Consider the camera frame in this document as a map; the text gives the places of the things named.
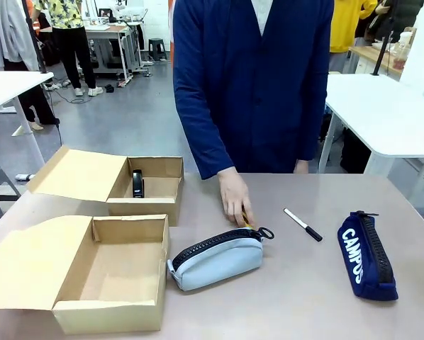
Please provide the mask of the person's right hand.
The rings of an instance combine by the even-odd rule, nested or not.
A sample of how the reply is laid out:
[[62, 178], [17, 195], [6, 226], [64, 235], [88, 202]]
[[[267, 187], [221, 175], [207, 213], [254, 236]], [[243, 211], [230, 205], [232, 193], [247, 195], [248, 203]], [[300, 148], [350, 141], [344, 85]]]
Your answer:
[[239, 227], [254, 226], [248, 187], [235, 167], [219, 171], [218, 181], [225, 216]]

